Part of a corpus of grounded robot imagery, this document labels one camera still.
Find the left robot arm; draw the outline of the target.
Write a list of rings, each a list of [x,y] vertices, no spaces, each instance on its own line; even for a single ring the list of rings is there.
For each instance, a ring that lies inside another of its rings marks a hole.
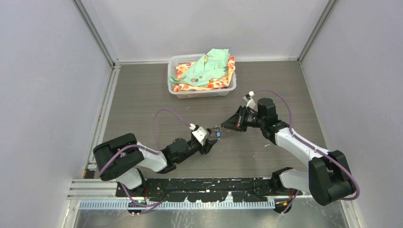
[[[127,133],[97,145],[93,155],[102,181],[116,180],[133,196],[139,197],[146,189],[140,167],[165,174],[197,152],[208,154],[217,142],[217,139],[208,138],[199,141],[192,135],[188,141],[177,138],[161,151],[156,151],[138,142],[133,133]]]

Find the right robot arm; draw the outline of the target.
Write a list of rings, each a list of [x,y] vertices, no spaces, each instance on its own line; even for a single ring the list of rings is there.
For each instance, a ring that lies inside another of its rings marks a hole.
[[[264,138],[290,152],[308,168],[307,172],[291,167],[274,172],[271,182],[274,193],[283,195],[289,189],[301,190],[322,206],[359,196],[358,184],[341,151],[327,151],[294,131],[278,118],[272,99],[261,98],[255,102],[246,96],[244,100],[247,104],[240,106],[221,127],[237,132],[245,132],[249,127],[259,128]]]

